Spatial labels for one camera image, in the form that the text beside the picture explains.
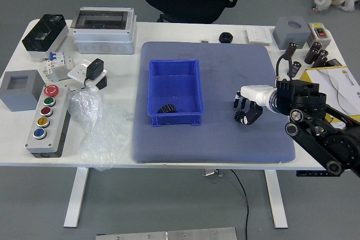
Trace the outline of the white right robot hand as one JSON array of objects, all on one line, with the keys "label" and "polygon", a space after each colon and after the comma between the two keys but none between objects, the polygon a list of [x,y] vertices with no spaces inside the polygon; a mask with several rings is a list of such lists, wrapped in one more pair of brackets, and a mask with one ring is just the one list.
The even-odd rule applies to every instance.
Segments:
[{"label": "white right robot hand", "polygon": [[277,89],[269,85],[243,86],[236,93],[233,107],[240,109],[235,113],[235,120],[240,124],[251,125],[262,114],[263,107],[279,113],[276,105]]}]

